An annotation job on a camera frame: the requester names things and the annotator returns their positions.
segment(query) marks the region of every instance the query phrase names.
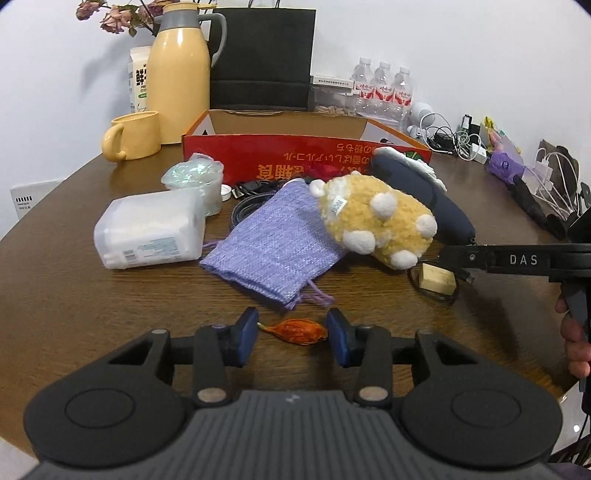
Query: yellow plush toy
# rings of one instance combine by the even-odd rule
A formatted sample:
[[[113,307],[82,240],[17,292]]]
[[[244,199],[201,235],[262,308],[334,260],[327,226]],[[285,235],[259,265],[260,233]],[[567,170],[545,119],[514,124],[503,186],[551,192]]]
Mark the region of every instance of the yellow plush toy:
[[[327,183],[314,180],[310,193],[338,243],[395,270],[415,266],[437,233],[433,214],[421,202],[356,171]]]

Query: thermos handle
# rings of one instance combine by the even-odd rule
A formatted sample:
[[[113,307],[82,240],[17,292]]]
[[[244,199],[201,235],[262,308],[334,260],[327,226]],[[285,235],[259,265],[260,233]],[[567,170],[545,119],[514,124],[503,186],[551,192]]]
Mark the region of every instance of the thermos handle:
[[[226,46],[226,37],[228,36],[228,24],[226,23],[226,17],[224,17],[222,14],[218,14],[218,13],[214,13],[214,14],[204,14],[204,15],[199,15],[199,21],[203,22],[205,20],[219,20],[219,22],[222,24],[222,38],[220,39],[220,46],[217,49],[217,52],[215,52],[212,55],[212,68],[215,67],[217,60],[220,56],[220,54],[222,53],[223,48]]]

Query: yellow thermos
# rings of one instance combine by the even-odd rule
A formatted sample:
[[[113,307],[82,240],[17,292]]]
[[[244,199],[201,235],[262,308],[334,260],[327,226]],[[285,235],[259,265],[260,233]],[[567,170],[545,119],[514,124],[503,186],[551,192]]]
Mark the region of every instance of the yellow thermos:
[[[204,20],[222,24],[222,40],[211,62],[200,28]],[[226,18],[218,13],[199,15],[198,3],[164,7],[146,65],[148,110],[160,113],[162,144],[180,143],[191,124],[209,109],[209,71],[224,48],[226,31]]]

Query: purple knitted pouch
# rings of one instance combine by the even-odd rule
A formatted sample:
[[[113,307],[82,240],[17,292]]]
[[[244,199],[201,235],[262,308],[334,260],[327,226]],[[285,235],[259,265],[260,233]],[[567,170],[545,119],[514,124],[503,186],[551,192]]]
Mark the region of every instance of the purple knitted pouch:
[[[308,185],[291,181],[239,223],[201,265],[291,310],[304,299],[332,303],[312,280],[345,253],[326,231]],[[306,286],[313,293],[302,294]]]

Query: bag handle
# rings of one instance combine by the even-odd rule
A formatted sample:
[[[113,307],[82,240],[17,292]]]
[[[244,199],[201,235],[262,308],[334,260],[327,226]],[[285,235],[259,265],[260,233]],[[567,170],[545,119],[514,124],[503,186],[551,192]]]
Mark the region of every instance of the bag handle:
[[[248,0],[248,8],[252,8],[252,2],[253,2],[253,1],[254,1],[254,0]],[[275,2],[275,8],[279,8],[279,3],[280,3],[280,2],[281,2],[281,0],[277,0],[277,1]]]

